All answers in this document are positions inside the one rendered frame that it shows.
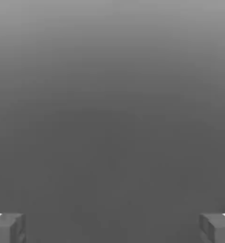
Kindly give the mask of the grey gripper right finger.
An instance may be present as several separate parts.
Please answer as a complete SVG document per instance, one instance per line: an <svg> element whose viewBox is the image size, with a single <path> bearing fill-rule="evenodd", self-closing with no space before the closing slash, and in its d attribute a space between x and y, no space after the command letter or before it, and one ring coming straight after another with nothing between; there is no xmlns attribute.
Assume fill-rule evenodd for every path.
<svg viewBox="0 0 225 243"><path fill-rule="evenodd" d="M225 243L225 213L201 213L198 223L202 243Z"/></svg>

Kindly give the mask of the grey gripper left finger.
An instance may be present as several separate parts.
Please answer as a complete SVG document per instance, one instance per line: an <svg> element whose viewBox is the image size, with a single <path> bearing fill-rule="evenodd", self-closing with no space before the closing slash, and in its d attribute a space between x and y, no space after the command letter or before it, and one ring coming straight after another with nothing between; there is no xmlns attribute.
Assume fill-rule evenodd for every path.
<svg viewBox="0 0 225 243"><path fill-rule="evenodd" d="M0 243L26 243L26 215L0 213Z"/></svg>

